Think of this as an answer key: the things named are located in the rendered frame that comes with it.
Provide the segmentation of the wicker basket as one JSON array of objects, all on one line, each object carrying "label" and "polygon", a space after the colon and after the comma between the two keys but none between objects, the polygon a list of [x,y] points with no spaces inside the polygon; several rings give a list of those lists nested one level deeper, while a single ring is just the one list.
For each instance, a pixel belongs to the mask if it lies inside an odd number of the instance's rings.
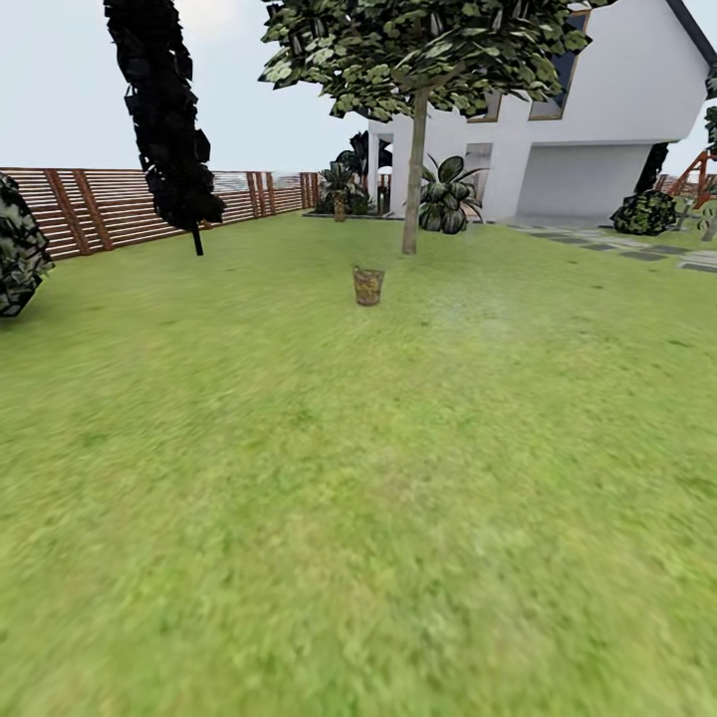
[{"label": "wicker basket", "polygon": [[379,305],[383,279],[384,272],[376,270],[368,272],[361,269],[354,271],[356,300],[359,305],[366,307]]}]

